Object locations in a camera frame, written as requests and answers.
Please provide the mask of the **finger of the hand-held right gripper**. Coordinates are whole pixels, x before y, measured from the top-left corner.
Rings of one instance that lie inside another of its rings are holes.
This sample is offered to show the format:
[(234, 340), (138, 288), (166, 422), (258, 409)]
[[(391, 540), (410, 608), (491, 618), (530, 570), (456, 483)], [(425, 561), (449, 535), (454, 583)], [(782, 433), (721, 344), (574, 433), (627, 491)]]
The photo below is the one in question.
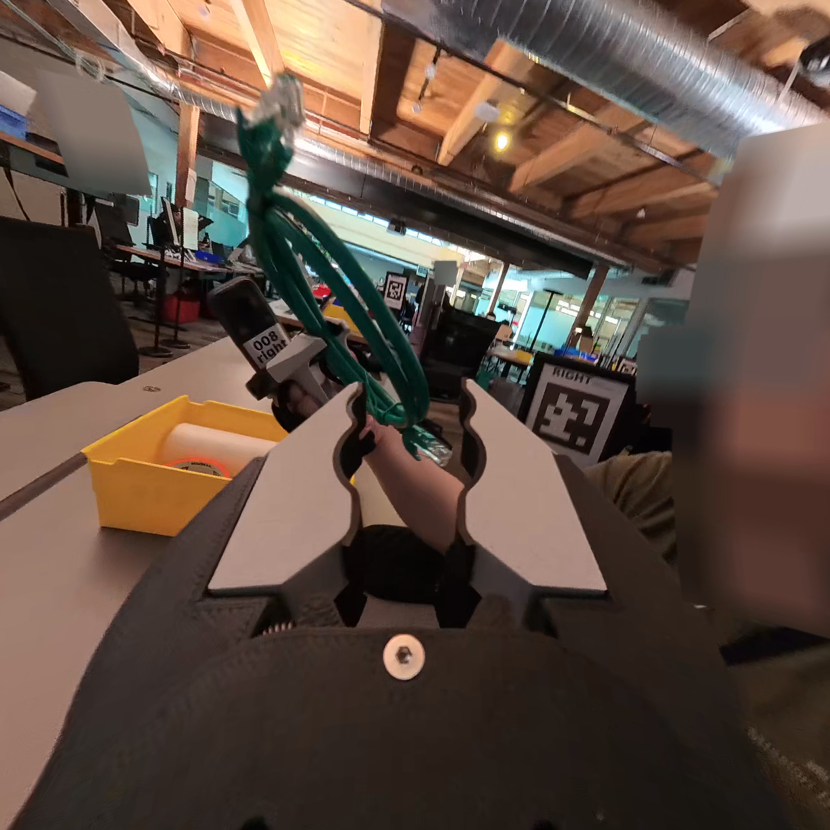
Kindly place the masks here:
[(304, 331), (289, 337), (278, 321), (271, 328), (273, 345), (280, 345), (281, 350), (268, 360), (266, 371), (280, 389), (285, 389), (288, 405), (324, 406), (342, 391), (344, 382), (326, 368), (329, 343), (325, 338)]

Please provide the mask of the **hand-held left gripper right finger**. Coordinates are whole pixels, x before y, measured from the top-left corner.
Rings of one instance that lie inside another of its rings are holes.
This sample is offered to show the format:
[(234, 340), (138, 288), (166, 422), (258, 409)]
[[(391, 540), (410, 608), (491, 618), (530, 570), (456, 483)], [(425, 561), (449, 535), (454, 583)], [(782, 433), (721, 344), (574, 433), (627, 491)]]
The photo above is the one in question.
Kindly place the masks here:
[(441, 586), (441, 628), (495, 603), (513, 628), (595, 626), (607, 584), (555, 452), (473, 381), (462, 384), (456, 543)]

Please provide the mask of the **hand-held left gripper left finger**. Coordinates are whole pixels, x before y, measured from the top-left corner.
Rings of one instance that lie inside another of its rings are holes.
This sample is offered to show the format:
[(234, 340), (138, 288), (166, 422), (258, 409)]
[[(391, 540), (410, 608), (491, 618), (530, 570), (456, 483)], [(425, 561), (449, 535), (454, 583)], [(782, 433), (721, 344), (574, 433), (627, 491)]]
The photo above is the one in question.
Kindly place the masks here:
[(281, 619), (336, 613), (348, 585), (342, 548), (360, 527), (351, 482), (362, 456), (366, 391), (351, 383), (265, 458), (212, 577), (212, 597), (275, 600)]

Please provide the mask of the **orange tape roll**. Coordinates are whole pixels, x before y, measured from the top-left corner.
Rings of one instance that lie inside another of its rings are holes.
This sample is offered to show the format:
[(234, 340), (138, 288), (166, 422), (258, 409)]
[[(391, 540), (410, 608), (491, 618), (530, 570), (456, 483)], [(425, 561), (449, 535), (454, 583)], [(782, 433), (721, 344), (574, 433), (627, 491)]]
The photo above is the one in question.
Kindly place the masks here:
[(186, 456), (180, 459), (163, 462), (163, 465), (184, 472), (191, 472), (201, 475), (217, 476), (224, 479), (233, 478), (234, 473), (230, 472), (227, 465), (217, 459), (197, 456)]

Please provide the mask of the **white bottle black cap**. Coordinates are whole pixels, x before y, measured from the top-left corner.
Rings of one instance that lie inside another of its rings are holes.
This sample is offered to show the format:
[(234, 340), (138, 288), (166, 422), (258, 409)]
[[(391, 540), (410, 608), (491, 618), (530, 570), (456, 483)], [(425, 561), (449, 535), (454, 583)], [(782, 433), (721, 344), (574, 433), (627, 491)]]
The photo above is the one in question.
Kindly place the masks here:
[(213, 458), (227, 465), (235, 476), (275, 446), (276, 441), (184, 422), (176, 425), (161, 442), (155, 462), (163, 466), (163, 462), (188, 456)]

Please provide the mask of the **yellow plastic bin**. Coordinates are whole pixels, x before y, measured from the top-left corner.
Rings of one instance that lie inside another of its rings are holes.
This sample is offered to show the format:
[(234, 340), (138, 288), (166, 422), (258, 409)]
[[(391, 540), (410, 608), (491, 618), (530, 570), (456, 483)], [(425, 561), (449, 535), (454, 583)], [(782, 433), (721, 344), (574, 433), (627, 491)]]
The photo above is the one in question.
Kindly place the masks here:
[(84, 449), (100, 526), (174, 536), (232, 481), (156, 463), (161, 442), (184, 422), (276, 444), (287, 437), (268, 413), (187, 396), (167, 402)]

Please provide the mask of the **person's right hand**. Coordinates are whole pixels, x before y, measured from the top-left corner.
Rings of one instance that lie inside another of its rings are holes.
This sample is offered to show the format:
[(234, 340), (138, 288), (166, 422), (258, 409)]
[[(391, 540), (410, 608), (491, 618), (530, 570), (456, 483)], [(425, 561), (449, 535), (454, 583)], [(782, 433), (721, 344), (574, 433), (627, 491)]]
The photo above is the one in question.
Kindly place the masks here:
[(283, 389), (285, 410), (287, 412), (284, 428), (287, 432), (296, 430), (329, 402), (329, 398), (324, 391), (321, 396), (315, 396), (312, 391), (309, 391), (294, 379), (287, 381)]

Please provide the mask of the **black mesh office chair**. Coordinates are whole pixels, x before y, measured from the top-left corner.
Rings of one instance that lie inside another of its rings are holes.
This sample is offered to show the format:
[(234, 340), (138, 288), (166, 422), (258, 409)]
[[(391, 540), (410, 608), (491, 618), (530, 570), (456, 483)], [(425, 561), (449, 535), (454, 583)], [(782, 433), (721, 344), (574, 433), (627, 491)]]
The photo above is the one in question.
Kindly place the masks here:
[(430, 400), (457, 401), (464, 379), (475, 379), (501, 324), (447, 306), (430, 328), (420, 363)]

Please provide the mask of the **black straight-back chair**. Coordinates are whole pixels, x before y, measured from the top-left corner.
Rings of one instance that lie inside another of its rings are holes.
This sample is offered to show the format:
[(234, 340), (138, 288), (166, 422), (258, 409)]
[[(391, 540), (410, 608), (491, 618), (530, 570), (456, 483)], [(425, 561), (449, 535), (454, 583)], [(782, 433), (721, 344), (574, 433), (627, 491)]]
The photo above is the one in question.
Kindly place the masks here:
[(1, 328), (27, 401), (140, 373), (95, 235), (78, 228), (2, 217)]

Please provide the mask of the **wooden standing desk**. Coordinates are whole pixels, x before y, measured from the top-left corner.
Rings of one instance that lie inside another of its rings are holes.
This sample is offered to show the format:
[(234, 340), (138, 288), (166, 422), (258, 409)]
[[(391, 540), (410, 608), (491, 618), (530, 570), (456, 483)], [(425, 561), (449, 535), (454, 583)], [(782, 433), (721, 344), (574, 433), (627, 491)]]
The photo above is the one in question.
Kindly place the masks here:
[(40, 159), (46, 160), (49, 163), (54, 163), (61, 166), (64, 165), (64, 160), (59, 154), (44, 149), (39, 145), (32, 144), (31, 142), (28, 142), (26, 140), (22, 140), (14, 135), (1, 131), (1, 141), (10, 146), (17, 147), (17, 149), (19, 150), (28, 152), (29, 154), (32, 154)]

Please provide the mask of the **long silver ceiling duct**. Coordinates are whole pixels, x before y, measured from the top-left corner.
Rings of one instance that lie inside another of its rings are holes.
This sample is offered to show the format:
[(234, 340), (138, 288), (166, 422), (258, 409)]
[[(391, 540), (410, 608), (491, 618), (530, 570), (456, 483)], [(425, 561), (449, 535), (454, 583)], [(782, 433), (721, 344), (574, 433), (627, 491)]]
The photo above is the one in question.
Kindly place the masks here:
[(381, 8), (468, 57), (484, 59), (504, 41), (722, 159), (745, 139), (828, 122), (817, 105), (654, 2), (384, 1)]

